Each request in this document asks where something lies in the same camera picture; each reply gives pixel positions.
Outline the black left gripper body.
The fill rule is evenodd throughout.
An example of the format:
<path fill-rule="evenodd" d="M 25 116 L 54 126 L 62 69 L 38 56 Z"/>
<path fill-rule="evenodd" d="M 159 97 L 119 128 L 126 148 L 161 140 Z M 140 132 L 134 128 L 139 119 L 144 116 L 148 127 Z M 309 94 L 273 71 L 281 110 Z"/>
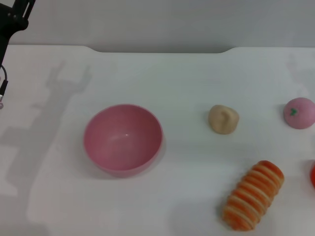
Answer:
<path fill-rule="evenodd" d="M 0 63 L 2 64 L 10 38 L 29 25 L 29 1 L 15 0 L 12 7 L 0 4 Z"/>

